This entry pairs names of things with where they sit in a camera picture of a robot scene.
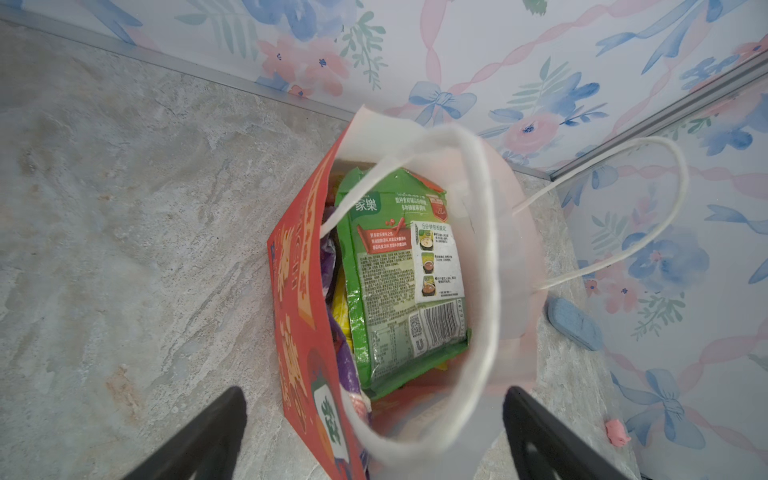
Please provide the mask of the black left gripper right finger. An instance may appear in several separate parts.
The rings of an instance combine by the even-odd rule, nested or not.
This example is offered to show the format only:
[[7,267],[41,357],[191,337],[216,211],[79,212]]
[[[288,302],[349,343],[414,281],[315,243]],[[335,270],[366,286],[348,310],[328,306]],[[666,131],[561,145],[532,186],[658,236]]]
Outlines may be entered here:
[[502,416],[520,479],[625,477],[521,387],[507,391]]

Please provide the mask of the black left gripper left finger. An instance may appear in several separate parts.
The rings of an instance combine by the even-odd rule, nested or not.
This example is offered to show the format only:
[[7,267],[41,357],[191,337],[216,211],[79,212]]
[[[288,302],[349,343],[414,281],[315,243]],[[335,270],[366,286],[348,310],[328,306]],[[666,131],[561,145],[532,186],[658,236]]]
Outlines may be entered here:
[[228,388],[126,475],[128,479],[231,479],[245,427],[242,389]]

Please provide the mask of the red paper gift bag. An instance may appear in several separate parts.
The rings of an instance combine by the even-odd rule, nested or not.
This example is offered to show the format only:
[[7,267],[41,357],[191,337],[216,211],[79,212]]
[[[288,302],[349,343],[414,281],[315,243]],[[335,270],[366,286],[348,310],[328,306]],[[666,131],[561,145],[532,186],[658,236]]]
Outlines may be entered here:
[[361,108],[267,242],[283,411],[333,479],[469,479],[537,376],[525,195],[457,124]]

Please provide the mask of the pink Fox's candy packet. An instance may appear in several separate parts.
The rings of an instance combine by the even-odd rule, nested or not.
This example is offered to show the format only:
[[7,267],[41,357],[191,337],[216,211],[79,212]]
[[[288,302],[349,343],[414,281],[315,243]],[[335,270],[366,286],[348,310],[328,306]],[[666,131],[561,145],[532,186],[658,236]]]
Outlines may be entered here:
[[320,239],[320,267],[322,291],[331,327],[341,388],[350,398],[357,415],[369,424],[372,411],[371,403],[361,387],[354,352],[347,344],[346,338],[331,312],[331,299],[337,273],[340,267],[343,268],[340,244],[334,231]]

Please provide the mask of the yellow snack packet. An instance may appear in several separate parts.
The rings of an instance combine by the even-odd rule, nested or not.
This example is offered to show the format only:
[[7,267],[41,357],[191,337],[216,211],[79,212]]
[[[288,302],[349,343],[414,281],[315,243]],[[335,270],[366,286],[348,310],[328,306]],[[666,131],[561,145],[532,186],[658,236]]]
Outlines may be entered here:
[[350,349],[354,350],[346,293],[346,278],[342,267],[339,268],[336,277],[334,292],[331,299],[331,312],[336,323],[341,328]]

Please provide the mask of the small green packet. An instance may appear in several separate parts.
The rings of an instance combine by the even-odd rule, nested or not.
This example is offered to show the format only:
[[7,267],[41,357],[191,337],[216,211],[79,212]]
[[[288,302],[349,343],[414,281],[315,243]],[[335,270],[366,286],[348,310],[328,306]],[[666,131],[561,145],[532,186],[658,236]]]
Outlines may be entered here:
[[335,228],[359,380],[378,400],[467,350],[471,337],[445,190],[389,174]]

